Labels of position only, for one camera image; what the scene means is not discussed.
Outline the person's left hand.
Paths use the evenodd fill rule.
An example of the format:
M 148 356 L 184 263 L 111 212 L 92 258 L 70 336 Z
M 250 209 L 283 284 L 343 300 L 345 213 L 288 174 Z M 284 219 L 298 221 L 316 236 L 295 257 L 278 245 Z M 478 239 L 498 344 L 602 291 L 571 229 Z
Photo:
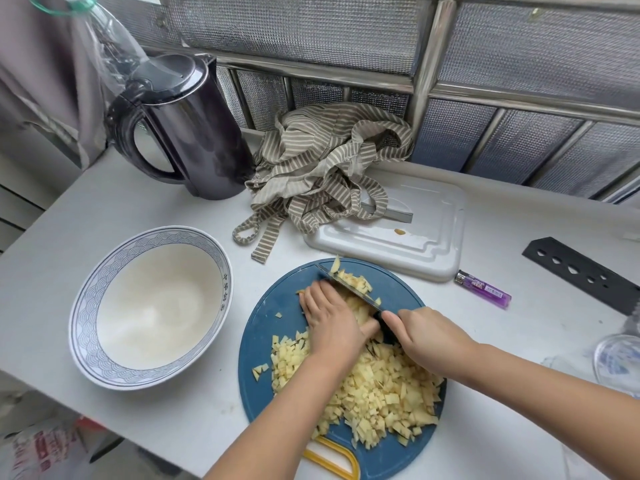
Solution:
M 336 371 L 350 371 L 364 348 L 354 344 L 358 321 L 352 309 L 326 281 L 306 288 L 300 305 L 309 328 L 309 356 Z

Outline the person's right hand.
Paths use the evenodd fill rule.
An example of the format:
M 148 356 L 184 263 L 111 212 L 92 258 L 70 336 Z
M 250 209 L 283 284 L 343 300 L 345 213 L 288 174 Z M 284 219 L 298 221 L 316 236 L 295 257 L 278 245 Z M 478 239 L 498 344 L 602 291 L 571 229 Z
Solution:
M 479 343 L 440 312 L 423 307 L 396 313 L 406 327 L 404 352 L 424 369 L 468 385 Z

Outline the dark kitchen knife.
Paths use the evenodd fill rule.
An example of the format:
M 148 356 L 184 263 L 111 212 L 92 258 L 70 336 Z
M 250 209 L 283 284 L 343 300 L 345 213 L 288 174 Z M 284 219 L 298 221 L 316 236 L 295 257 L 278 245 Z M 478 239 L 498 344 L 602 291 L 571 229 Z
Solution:
M 332 266 L 331 269 L 326 268 L 320 264 L 315 264 L 316 268 L 320 272 L 333 282 L 339 284 L 345 290 L 349 291 L 352 295 L 359 298 L 366 303 L 370 311 L 370 316 L 377 320 L 380 324 L 382 336 L 384 342 L 388 344 L 398 344 L 399 341 L 396 338 L 394 332 L 388 327 L 387 323 L 382 319 L 382 307 L 379 299 L 373 299 L 369 292 L 372 291 L 372 287 L 369 282 L 363 276 L 354 276 L 351 273 L 345 273 L 343 269 L 339 269 L 339 266 Z

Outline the pile of diced potato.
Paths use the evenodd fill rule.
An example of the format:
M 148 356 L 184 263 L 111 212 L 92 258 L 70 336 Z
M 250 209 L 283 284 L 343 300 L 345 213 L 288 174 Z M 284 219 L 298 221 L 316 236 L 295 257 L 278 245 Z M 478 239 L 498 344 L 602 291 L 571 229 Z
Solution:
M 342 267 L 338 256 L 332 266 L 339 266 L 345 273 L 350 273 Z M 359 323 L 372 317 L 369 306 L 359 298 L 347 290 L 338 293 Z M 270 387 L 276 396 L 298 370 L 309 350 L 308 328 L 303 332 L 297 331 L 293 339 L 274 335 L 269 362 L 256 364 L 251 374 L 258 382 L 261 376 L 270 372 Z M 325 436 L 332 425 L 342 422 L 351 430 L 354 448 L 363 444 L 366 450 L 370 450 L 388 433 L 395 435 L 397 441 L 407 447 L 422 434 L 422 427 L 438 423 L 435 405 L 441 400 L 443 382 L 440 376 L 418 367 L 400 345 L 384 342 L 380 331 L 365 345 L 354 367 L 342 380 L 311 439 Z

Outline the person's left forearm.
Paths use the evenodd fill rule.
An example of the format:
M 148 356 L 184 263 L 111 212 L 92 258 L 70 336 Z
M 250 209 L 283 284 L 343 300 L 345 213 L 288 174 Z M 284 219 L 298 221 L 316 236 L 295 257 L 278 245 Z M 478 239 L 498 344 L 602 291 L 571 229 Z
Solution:
M 202 480 L 293 480 L 325 407 L 363 346 L 363 341 L 314 346 Z

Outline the person's right forearm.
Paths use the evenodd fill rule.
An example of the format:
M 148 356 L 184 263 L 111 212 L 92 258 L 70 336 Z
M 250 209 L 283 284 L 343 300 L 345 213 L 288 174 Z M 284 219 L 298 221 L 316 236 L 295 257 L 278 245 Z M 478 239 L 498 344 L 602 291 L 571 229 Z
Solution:
M 441 375 L 529 419 L 611 480 L 640 480 L 640 399 L 471 342 Z

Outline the purple lighter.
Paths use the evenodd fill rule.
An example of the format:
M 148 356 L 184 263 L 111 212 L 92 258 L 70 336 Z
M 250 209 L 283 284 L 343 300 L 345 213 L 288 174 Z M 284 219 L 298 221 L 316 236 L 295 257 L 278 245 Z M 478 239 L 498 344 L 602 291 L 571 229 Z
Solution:
M 502 291 L 462 270 L 457 272 L 454 277 L 454 282 L 503 310 L 506 310 L 511 302 L 511 295 L 505 291 Z

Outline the white plastic lid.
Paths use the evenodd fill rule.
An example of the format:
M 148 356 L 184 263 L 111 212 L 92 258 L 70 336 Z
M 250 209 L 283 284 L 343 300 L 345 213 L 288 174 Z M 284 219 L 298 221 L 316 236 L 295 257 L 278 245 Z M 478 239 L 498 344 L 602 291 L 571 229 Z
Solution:
M 304 236 L 311 248 L 372 262 L 432 282 L 449 282 L 460 268 L 466 194 L 459 187 L 382 170 L 367 175 L 388 195 L 379 219 L 348 217 Z

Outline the round blue cutting board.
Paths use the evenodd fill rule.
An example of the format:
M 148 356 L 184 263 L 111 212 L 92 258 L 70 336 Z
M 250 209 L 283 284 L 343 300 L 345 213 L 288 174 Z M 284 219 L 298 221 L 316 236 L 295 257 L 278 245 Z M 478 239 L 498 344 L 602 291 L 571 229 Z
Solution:
M 374 304 L 408 308 L 422 300 L 402 279 L 354 258 L 309 262 L 278 279 L 258 300 L 239 348 L 241 402 L 253 421 L 279 393 L 307 357 L 306 318 L 296 295 L 324 277 L 321 267 L 366 293 Z M 433 436 L 444 407 L 445 379 L 417 366 L 393 344 L 388 331 L 368 341 L 354 368 L 341 382 L 312 439 L 343 454 L 342 468 L 307 449 L 304 457 L 344 480 L 388 480 L 409 466 Z

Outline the white bowl with blue pattern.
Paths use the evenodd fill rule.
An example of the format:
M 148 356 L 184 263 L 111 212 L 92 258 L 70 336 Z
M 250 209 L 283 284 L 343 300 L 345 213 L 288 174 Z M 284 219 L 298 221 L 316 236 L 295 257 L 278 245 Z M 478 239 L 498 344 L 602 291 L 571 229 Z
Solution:
M 71 307 L 68 345 L 85 378 L 132 392 L 195 363 L 219 335 L 234 293 L 227 253 L 189 226 L 139 233 L 107 254 Z

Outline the clear glass cup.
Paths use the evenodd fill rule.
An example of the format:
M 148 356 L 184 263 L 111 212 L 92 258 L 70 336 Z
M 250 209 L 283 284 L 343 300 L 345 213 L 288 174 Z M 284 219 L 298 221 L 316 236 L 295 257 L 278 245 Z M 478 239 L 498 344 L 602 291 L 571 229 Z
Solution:
M 640 314 L 596 345 L 593 373 L 598 384 L 640 400 Z

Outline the black electric kettle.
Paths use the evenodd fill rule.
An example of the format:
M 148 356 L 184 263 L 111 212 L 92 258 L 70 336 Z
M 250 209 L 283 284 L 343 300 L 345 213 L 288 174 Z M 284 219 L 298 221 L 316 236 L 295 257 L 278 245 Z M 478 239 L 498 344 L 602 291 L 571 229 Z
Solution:
M 141 121 L 171 171 L 153 166 L 137 147 Z M 218 87 L 214 57 L 169 53 L 142 62 L 110 104 L 105 126 L 133 166 L 158 182 L 183 185 L 197 198 L 232 198 L 255 174 L 252 153 Z

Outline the printed plastic bag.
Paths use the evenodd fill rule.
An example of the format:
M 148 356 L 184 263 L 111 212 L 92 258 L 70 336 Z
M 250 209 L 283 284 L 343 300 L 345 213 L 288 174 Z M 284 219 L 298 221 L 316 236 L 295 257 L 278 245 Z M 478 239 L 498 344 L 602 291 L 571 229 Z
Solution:
M 90 480 L 90 458 L 108 431 L 53 417 L 21 428 L 0 423 L 0 480 Z

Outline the clear plastic bottle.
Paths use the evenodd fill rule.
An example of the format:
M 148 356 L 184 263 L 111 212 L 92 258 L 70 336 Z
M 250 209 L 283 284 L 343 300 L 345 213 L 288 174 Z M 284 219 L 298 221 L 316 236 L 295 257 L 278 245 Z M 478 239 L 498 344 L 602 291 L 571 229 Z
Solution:
M 79 40 L 97 73 L 105 110 L 121 94 L 137 100 L 138 94 L 149 87 L 144 72 L 149 57 L 115 15 L 97 0 L 63 0 L 62 7 L 54 7 L 45 0 L 29 1 L 48 15 L 74 21 Z

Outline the grey hanging cloth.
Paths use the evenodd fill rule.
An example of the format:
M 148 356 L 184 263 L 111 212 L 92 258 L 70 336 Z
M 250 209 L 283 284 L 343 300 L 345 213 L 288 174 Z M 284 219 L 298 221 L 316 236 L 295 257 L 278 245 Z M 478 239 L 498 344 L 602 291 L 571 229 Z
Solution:
M 78 16 L 30 0 L 0 0 L 0 134 L 32 123 L 55 135 L 87 170 L 105 151 L 105 110 Z

